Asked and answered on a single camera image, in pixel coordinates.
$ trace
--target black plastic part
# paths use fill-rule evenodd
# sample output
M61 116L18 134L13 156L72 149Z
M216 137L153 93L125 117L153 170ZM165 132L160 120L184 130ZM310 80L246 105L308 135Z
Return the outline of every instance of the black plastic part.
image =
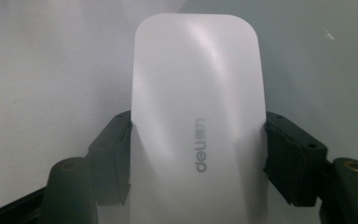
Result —
M86 159L63 160L51 168L39 224L52 223L98 223Z
M346 223L358 224L358 161L333 161L331 184Z
M98 204L124 204L130 191L131 112L116 115L89 147L86 159Z
M40 216L45 189L39 189L0 208L0 224L35 224Z
M327 147L285 117L267 112L268 158L264 171L283 198L295 206L314 206L318 174Z

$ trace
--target gray logo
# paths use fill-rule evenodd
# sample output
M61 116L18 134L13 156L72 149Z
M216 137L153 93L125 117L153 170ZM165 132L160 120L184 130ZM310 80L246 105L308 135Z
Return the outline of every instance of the gray logo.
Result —
M197 171L204 173L206 171L206 131L205 119L196 119L196 167Z

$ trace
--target white surface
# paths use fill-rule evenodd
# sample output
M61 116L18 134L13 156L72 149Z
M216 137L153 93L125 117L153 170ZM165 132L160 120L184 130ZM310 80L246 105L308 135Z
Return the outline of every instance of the white surface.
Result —
M144 21L133 63L130 224L267 224L265 111L246 21Z
M0 0L0 206L44 186L55 162L84 155L130 109L137 26L184 2ZM329 159L358 159L358 1L189 0L180 11L252 24L267 109L327 144ZM318 223L317 209L270 189L271 223Z

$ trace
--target white device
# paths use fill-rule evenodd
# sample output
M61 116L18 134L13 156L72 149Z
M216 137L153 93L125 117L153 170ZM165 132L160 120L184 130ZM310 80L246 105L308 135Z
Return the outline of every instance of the white device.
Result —
M131 224L268 223L257 36L228 15L159 14L136 32Z

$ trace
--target gray background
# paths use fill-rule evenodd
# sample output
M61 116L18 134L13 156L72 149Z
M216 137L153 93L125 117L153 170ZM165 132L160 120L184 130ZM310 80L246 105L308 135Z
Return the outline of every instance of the gray background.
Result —
M266 104L358 160L358 1L0 1L0 206L46 185L131 109L133 38L161 12L221 13L254 26ZM319 223L270 188L271 223Z

